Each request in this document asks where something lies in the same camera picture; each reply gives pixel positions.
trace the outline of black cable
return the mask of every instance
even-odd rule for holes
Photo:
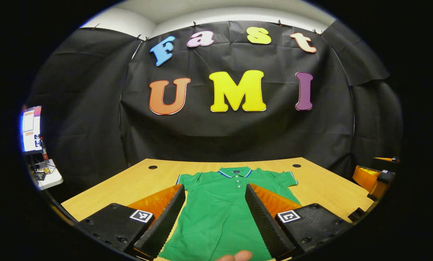
[[[47,166],[55,167],[54,165],[50,165],[50,164],[47,164],[47,163],[44,163],[44,162],[40,162],[40,161],[37,160],[37,159],[36,159],[36,161],[37,161],[38,163],[41,163],[41,164],[44,164],[44,165],[47,165]]]
[[[33,168],[33,171],[36,172],[36,164],[34,163],[33,155],[29,155],[29,157],[31,159],[31,167]]]

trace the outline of shirt sleeve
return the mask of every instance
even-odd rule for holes
[[[195,175],[181,174],[178,176],[178,179],[176,180],[176,185],[182,184],[184,185],[185,190],[191,190],[200,181],[201,174],[202,173],[200,172],[196,173]]]
[[[271,172],[273,175],[275,182],[284,187],[296,186],[299,182],[294,178],[294,174],[292,171],[284,171],[281,173]]]

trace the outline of computer monitor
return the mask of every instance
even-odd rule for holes
[[[42,153],[41,106],[27,108],[21,115],[21,147],[25,155]]]

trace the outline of black fabric curtain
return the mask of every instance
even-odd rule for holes
[[[249,27],[271,42],[251,43]],[[213,44],[188,47],[190,36],[212,31]],[[311,39],[316,53],[289,35]],[[172,57],[156,66],[150,49],[173,36]],[[212,112],[214,83],[226,71],[236,84],[262,71],[265,111],[231,106]],[[309,73],[312,109],[296,110],[297,72]],[[75,31],[41,68],[27,106],[42,105],[42,135],[64,183],[49,191],[63,201],[145,158],[239,162],[304,157],[350,179],[356,165],[399,154],[402,117],[386,84],[385,67],[339,21],[323,34],[258,21],[226,21],[182,28],[148,41],[105,29]],[[189,78],[185,104],[155,114],[149,84],[169,82],[163,103],[175,101],[173,81]]]

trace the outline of wooden table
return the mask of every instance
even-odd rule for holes
[[[347,216],[358,207],[367,210],[373,203],[366,197],[368,192],[364,188],[300,157],[256,162],[180,162],[145,159],[61,205],[80,221],[110,203],[127,206],[169,188],[175,185],[179,174],[193,175],[197,172],[218,171],[221,167],[245,166],[251,169],[260,167],[262,170],[274,172],[292,171],[299,185],[289,188],[303,206],[318,203],[349,222],[351,220]]]

